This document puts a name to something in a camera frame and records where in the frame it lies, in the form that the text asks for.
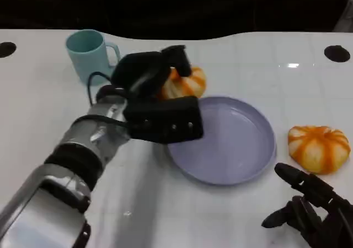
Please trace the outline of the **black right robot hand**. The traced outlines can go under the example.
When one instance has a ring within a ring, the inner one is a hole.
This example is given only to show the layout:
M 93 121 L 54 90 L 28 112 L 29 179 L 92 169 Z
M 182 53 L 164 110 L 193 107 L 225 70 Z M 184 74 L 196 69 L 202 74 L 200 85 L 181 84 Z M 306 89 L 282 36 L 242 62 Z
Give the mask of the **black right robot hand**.
M 298 230 L 310 247 L 352 247 L 352 204 L 334 192 L 319 177 L 277 163 L 276 174 L 302 196 L 271 213 L 261 224 L 276 228 L 283 224 Z

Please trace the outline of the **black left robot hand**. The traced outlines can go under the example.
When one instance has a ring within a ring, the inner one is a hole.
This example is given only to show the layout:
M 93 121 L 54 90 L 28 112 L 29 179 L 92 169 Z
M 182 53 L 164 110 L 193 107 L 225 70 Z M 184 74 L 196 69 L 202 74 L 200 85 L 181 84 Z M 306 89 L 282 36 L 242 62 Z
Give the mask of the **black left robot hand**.
M 110 82 L 132 96 L 147 98 L 160 92 L 173 68 L 181 77 L 191 75 L 184 45 L 128 54 L 115 67 Z

